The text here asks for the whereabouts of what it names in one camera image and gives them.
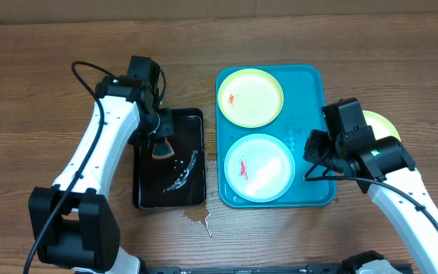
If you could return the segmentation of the yellow plate tray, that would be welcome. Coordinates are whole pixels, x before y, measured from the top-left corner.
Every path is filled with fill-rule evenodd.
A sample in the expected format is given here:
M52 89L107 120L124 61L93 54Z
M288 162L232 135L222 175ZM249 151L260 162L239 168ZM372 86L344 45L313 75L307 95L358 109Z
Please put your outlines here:
M369 110L364 110L363 115L367 125L373 128L373 134L376 140L393 136L401 141L401 137L395 126L384 116Z
M233 124L258 128L272 122L284 105L278 80L257 68L243 68L228 75L220 84L217 103Z

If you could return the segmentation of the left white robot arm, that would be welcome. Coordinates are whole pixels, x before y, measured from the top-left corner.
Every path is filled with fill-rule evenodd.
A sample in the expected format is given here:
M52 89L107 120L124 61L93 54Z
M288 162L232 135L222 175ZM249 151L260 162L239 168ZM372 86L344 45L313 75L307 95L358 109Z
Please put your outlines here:
M120 230L108 203L117 165L128 143L151 150L154 160L174 154L171 112L161 109L164 90L155 76L107 75L91 95L93 116L77 150L50 188L30 194L34 257L82 273L140 273L139 258L120 246Z

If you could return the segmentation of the green and orange sponge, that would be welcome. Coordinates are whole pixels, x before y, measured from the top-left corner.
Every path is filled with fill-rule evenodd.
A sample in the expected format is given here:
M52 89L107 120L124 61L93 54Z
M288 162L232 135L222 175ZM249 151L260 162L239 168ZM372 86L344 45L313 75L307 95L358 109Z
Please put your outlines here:
M155 160L163 160L174 156L175 152L168 141L167 137L154 143L154 147L151 152L151 157Z

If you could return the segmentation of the light blue plate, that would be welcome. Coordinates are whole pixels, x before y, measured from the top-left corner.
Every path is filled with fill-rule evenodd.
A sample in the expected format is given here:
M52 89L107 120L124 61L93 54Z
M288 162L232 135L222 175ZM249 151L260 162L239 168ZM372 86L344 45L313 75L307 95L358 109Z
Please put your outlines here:
M291 187L295 177L294 156L272 135L246 135L228 150L224 174L238 196L250 202L271 202Z

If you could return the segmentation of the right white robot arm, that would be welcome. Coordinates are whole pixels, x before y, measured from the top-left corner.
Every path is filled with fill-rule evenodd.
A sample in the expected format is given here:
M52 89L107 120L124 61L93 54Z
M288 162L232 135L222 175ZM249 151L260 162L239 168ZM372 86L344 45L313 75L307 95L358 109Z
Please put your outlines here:
M303 156L321 176L308 182L354 181L392 223L422 273L438 273L438 208L408 150L394 136L376 139L370 127L331 138L314 129Z

